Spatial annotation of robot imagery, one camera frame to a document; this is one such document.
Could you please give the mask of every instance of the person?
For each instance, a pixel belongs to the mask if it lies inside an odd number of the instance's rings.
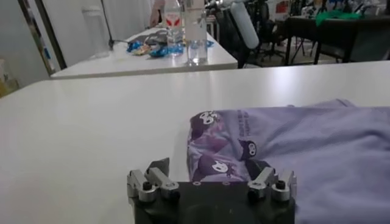
[[[165,5],[165,0],[155,0],[152,13],[151,13],[151,21],[150,27],[155,27],[161,21],[161,10],[163,10]]]

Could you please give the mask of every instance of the clothing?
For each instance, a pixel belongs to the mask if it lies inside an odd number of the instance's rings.
[[[390,221],[390,108],[346,100],[313,107],[206,111],[192,117],[193,181],[249,181],[248,161],[297,176],[297,223]]]

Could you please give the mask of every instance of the black chair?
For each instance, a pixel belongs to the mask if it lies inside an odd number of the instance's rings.
[[[280,44],[283,40],[287,39],[287,34],[285,32],[284,21],[273,22],[269,19],[269,7],[267,2],[261,2],[259,5],[260,10],[260,29],[258,36],[260,37],[260,43],[270,43],[270,50],[260,50],[261,61],[265,57],[271,59],[272,56],[278,56],[282,58],[282,61],[285,59],[285,52],[276,50],[275,45]]]

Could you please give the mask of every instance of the green cloth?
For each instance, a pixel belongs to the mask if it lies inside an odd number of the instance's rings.
[[[316,16],[316,26],[321,25],[325,19],[358,19],[361,15],[356,13],[344,13],[340,10],[333,10],[330,12],[322,12]]]

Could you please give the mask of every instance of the person's arm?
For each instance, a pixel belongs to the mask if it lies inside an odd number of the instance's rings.
[[[161,10],[165,5],[165,0],[155,0],[152,13],[151,13],[151,27],[155,27],[158,24],[158,19],[160,17],[159,10]]]

